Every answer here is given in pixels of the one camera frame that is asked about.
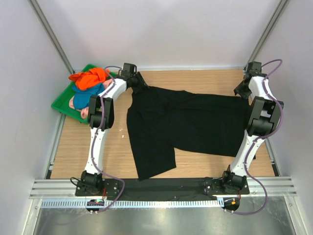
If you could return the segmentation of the black t shirt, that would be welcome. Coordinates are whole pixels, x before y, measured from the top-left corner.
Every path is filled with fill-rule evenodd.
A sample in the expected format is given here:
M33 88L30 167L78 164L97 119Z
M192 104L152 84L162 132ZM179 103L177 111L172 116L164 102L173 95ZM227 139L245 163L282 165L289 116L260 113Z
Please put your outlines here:
M175 149L235 157L249 109L237 96L149 87L132 94L127 129L139 180L176 167Z

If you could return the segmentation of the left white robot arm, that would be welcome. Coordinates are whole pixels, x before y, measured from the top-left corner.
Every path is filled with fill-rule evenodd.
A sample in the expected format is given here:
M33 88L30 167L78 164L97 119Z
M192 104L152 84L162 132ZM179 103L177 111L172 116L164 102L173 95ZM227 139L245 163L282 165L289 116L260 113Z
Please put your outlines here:
M148 85L140 72L120 70L117 77L111 79L102 93L92 95L90 98L89 155L81 178L76 183L76 196L98 196L105 190L103 155L107 135L114 123L114 101L128 88L132 88L133 92L137 93L147 89Z

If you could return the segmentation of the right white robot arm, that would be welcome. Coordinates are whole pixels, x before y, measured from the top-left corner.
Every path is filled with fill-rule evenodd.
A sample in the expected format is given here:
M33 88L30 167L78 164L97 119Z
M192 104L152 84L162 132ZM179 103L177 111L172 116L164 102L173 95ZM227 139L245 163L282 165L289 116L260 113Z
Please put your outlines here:
M283 118L283 103L272 94L267 76L244 79L234 89L234 93L242 98L252 96L253 101L246 116L242 144L220 182L225 194L236 194L247 187L246 177L258 148L278 130Z

